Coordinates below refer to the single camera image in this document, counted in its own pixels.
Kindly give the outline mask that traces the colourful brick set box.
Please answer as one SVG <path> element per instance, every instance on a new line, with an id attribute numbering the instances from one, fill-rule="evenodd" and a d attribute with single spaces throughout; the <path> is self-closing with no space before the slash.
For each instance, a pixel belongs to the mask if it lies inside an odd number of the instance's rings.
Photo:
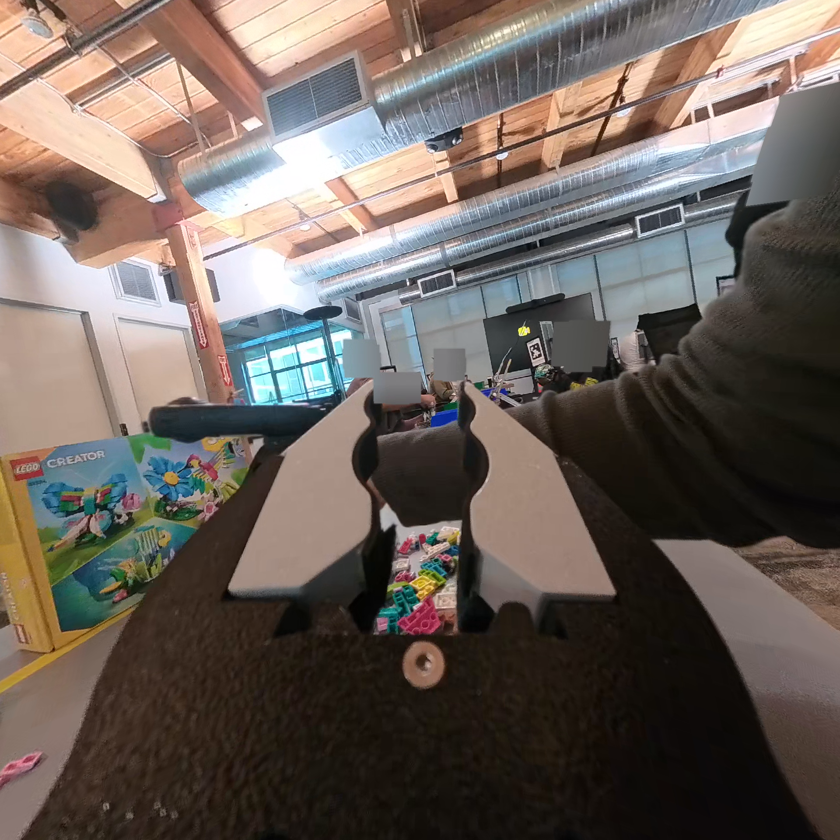
<path id="1" fill-rule="evenodd" d="M 242 486 L 246 444 L 153 434 L 2 457 L 3 603 L 46 654 L 134 607 Z"/>

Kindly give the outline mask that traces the black round ceiling speaker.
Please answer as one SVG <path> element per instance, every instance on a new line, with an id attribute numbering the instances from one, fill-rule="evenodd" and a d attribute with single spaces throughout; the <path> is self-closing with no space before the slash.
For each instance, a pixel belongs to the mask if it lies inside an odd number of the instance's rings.
<path id="1" fill-rule="evenodd" d="M 66 181 L 51 181 L 44 187 L 50 218 L 59 226 L 83 232 L 98 225 L 99 213 L 92 194 Z"/>

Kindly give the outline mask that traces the grey desk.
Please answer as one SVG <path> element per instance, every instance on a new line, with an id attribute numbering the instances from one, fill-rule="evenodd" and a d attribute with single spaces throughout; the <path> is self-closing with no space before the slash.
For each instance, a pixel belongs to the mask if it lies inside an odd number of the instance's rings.
<path id="1" fill-rule="evenodd" d="M 770 745 L 823 838 L 838 838 L 838 605 L 778 582 L 826 552 L 789 540 L 737 554 L 712 542 L 658 547 L 706 607 L 739 666 Z M 41 751 L 38 767 L 2 789 L 1 836 L 21 838 L 60 773 L 123 619 L 54 657 L 14 650 L 2 630 L 2 763 Z"/>

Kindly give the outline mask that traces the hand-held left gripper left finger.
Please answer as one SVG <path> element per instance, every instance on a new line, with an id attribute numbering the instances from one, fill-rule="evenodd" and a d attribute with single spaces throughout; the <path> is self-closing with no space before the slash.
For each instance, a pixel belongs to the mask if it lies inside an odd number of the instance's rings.
<path id="1" fill-rule="evenodd" d="M 230 606 L 291 607 L 306 623 L 339 608 L 374 624 L 391 582 L 396 529 L 369 485 L 377 406 L 368 381 L 286 449 L 227 584 Z"/>

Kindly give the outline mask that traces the pile of colourful bricks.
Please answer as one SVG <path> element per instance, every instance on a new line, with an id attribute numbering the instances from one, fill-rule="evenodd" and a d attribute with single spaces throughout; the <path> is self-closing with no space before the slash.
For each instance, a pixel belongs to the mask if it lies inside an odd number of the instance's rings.
<path id="1" fill-rule="evenodd" d="M 373 635 L 454 635 L 458 632 L 461 530 L 443 523 L 396 532 L 385 600 Z"/>

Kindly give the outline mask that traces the pink plate brick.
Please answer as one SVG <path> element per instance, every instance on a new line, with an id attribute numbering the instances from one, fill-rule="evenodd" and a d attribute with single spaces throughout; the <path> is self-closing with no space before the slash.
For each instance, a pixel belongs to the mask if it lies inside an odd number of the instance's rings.
<path id="1" fill-rule="evenodd" d="M 0 773 L 0 786 L 4 788 L 9 784 L 35 769 L 45 755 L 41 751 L 31 752 L 25 756 L 9 761 L 3 766 Z"/>

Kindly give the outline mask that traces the white wall vent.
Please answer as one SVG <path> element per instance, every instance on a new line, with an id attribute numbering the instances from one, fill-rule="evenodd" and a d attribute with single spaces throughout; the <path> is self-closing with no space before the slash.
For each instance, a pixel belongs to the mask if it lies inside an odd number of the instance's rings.
<path id="1" fill-rule="evenodd" d="M 144 306 L 161 305 L 154 269 L 133 259 L 121 260 L 108 268 L 115 298 Z"/>

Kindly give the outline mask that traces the person's right forearm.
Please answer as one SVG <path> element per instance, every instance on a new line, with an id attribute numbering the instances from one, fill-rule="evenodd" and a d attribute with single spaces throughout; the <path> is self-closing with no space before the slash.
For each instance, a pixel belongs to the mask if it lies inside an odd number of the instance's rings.
<path id="1" fill-rule="evenodd" d="M 836 183 L 749 227 L 676 354 L 508 414 L 656 539 L 836 550 L 838 327 Z"/>

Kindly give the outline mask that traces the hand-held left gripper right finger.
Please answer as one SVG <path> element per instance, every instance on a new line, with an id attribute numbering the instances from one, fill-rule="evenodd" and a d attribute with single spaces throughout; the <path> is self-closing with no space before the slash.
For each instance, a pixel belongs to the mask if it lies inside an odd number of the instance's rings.
<path id="1" fill-rule="evenodd" d="M 551 627 L 562 603 L 610 603 L 616 588 L 552 449 L 464 381 L 458 398 L 467 480 L 457 611 L 489 627 L 522 606 Z"/>

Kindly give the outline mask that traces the black wall speaker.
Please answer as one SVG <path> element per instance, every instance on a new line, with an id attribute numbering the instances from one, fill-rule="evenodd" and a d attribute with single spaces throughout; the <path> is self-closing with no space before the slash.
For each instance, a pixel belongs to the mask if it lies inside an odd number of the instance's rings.
<path id="1" fill-rule="evenodd" d="M 221 298 L 217 288 L 217 281 L 215 278 L 214 271 L 212 269 L 207 268 L 206 276 L 209 287 L 212 292 L 213 301 L 219 302 Z M 163 279 L 164 287 L 169 301 L 178 305 L 185 306 L 186 300 L 184 298 L 181 282 L 179 276 L 177 275 L 176 269 L 170 266 L 162 266 L 161 277 Z"/>

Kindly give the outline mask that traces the white door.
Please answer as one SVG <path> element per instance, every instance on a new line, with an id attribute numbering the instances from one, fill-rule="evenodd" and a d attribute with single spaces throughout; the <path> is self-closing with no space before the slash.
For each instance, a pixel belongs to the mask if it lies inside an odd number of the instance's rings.
<path id="1" fill-rule="evenodd" d="M 111 438 L 86 316 L 21 302 L 1 305 L 1 452 Z"/>
<path id="2" fill-rule="evenodd" d="M 186 396 L 207 398 L 189 328 L 125 317 L 115 322 L 141 424 L 155 406 Z"/>

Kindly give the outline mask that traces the black floor lamp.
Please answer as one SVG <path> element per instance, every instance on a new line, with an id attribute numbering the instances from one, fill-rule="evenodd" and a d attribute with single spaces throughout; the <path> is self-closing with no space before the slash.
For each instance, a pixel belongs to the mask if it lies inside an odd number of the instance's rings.
<path id="1" fill-rule="evenodd" d="M 310 322 L 318 322 L 322 327 L 323 343 L 329 364 L 329 373 L 333 385 L 334 401 L 336 404 L 343 402 L 346 393 L 343 385 L 343 374 L 341 373 L 338 358 L 335 353 L 332 330 L 330 322 L 342 314 L 340 307 L 333 305 L 318 306 L 306 310 L 303 316 Z"/>

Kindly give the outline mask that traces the silver ventilation duct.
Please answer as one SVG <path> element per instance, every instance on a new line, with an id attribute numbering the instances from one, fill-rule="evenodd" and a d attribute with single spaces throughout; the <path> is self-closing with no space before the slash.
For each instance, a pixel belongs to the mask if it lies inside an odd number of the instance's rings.
<path id="1" fill-rule="evenodd" d="M 511 277 L 521 271 L 558 264 L 569 259 L 593 256 L 606 249 L 654 238 L 662 234 L 721 221 L 731 215 L 740 192 L 708 195 L 692 203 L 672 203 L 653 211 L 634 215 L 622 224 L 612 224 L 590 230 L 581 236 L 535 248 L 512 248 L 496 259 L 479 262 L 474 266 L 446 268 L 436 271 L 426 279 L 442 276 L 443 283 L 429 294 L 422 292 L 421 279 L 416 282 L 394 281 L 398 299 L 403 306 L 425 298 L 441 297 L 468 287 L 483 285 L 493 280 Z"/>
<path id="2" fill-rule="evenodd" d="M 322 300 L 449 268 L 504 245 L 582 224 L 649 197 L 676 172 L 703 168 L 719 155 L 760 143 L 780 99 L 632 143 L 481 196 L 423 213 L 345 245 L 288 259 L 293 283 Z"/>
<path id="3" fill-rule="evenodd" d="M 184 159 L 178 174 L 201 207 L 244 214 L 753 10 L 750 2 L 543 2 L 373 79 L 379 125 L 369 140 L 341 141 L 345 149 L 321 156 L 306 138 L 297 162 L 254 131 Z"/>

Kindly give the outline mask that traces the black wall screen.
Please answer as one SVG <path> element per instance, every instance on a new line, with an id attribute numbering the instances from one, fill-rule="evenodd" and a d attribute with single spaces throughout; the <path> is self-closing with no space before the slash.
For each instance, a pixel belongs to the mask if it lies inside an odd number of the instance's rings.
<path id="1" fill-rule="evenodd" d="M 542 340 L 547 362 L 551 363 L 554 324 L 584 320 L 595 320 L 590 292 L 573 297 L 557 293 L 536 298 L 486 318 L 484 330 L 492 371 L 533 371 L 526 350 L 526 342 L 533 338 Z"/>

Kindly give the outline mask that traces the wooden support post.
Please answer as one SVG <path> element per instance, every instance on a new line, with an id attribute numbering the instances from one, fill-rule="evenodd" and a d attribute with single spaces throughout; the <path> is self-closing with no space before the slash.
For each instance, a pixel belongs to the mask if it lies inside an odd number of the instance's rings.
<path id="1" fill-rule="evenodd" d="M 174 203 L 157 203 L 153 208 L 155 225 L 166 236 L 175 260 L 175 272 L 191 321 L 208 400 L 232 404 L 234 379 L 217 320 L 198 227 L 187 221 L 181 208 Z"/>

